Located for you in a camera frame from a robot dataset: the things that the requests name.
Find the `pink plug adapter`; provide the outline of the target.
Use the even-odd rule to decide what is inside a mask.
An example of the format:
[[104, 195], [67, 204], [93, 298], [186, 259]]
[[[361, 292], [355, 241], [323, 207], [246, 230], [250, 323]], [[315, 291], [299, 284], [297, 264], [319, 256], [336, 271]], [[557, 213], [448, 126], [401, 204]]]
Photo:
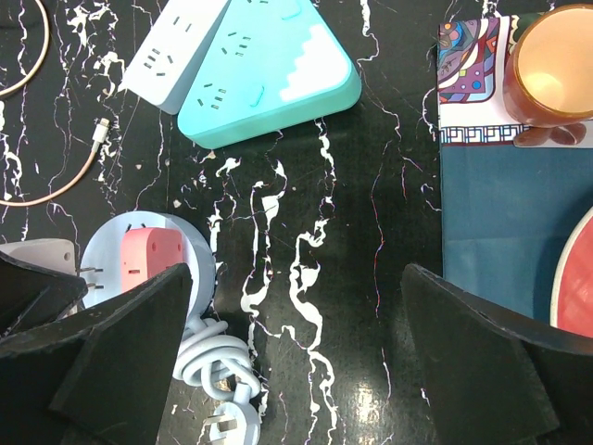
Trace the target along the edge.
[[174, 229], [129, 230], [120, 246], [121, 291], [127, 292], [174, 264], [183, 262], [183, 237]]

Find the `white cube charger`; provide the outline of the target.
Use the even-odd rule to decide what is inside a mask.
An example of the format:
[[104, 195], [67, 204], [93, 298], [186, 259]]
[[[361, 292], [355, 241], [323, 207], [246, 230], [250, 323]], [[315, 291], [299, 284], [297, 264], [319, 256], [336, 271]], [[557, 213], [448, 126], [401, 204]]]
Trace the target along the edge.
[[61, 238], [39, 238], [25, 241], [9, 242], [1, 245], [1, 252], [12, 258], [15, 263], [32, 272], [40, 273], [60, 284], [103, 289], [104, 286], [86, 282], [76, 268], [75, 246]]

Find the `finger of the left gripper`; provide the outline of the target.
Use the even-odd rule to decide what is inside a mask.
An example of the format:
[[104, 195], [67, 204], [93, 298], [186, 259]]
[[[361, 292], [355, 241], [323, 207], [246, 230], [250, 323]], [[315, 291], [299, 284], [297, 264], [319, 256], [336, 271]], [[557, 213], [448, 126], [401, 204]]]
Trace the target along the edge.
[[1, 333], [16, 334], [52, 323], [87, 292], [79, 276], [1, 253]]

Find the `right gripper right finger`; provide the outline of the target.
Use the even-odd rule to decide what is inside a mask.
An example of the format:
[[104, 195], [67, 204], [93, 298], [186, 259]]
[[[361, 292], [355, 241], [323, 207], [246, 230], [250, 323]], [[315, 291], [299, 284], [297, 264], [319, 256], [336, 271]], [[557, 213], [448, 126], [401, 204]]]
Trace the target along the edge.
[[402, 296], [442, 444], [589, 444], [592, 340], [417, 264]]

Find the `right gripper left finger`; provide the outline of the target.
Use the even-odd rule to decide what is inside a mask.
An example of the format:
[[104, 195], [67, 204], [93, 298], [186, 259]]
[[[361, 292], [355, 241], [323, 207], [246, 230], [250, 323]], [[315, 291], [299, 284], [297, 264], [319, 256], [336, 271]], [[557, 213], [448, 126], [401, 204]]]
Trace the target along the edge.
[[153, 444], [189, 305], [186, 264], [1, 342], [4, 444]]

